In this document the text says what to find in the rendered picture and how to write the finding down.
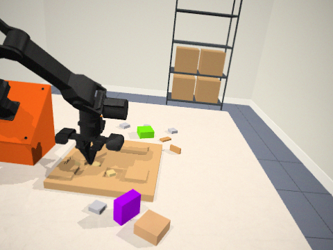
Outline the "purple block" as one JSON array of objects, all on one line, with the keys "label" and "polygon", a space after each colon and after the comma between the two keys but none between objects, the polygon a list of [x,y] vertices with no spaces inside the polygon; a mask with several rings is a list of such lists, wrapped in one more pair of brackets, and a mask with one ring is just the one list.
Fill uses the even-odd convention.
[{"label": "purple block", "polygon": [[140,212],[141,194],[134,189],[113,201],[113,220],[120,226]]}]

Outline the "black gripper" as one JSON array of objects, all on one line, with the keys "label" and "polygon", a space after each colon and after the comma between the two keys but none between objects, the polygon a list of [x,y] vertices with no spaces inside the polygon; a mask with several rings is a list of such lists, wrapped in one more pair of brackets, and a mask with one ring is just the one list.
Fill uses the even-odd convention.
[{"label": "black gripper", "polygon": [[109,137],[101,135],[101,116],[97,119],[80,118],[78,126],[80,134],[74,128],[63,128],[55,135],[55,143],[66,145],[69,140],[75,140],[75,148],[84,155],[89,165],[92,165],[96,152],[100,151],[104,144],[111,151],[120,151],[124,144],[122,134],[111,133]]}]

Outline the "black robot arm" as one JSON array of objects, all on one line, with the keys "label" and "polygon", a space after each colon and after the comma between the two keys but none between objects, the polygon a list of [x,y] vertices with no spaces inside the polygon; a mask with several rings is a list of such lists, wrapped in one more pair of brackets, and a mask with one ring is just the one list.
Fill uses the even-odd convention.
[{"label": "black robot arm", "polygon": [[[100,83],[84,74],[69,71],[35,44],[28,33],[20,28],[8,26],[2,19],[0,19],[0,31],[6,35],[3,44],[0,44],[0,59],[15,60],[58,88],[64,100],[79,110],[80,118],[97,119],[102,114],[101,133],[105,128],[103,118],[127,119],[127,99],[106,97],[107,89]],[[20,102],[7,98],[10,88],[8,81],[0,79],[0,119],[13,121]]]}]

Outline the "lime green cube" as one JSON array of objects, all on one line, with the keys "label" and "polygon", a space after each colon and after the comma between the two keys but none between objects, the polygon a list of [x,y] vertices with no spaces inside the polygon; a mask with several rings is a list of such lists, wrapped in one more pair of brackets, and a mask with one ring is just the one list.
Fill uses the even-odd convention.
[{"label": "lime green cube", "polygon": [[143,138],[154,138],[155,131],[152,129],[151,126],[138,126],[137,127],[137,134],[140,139]]}]

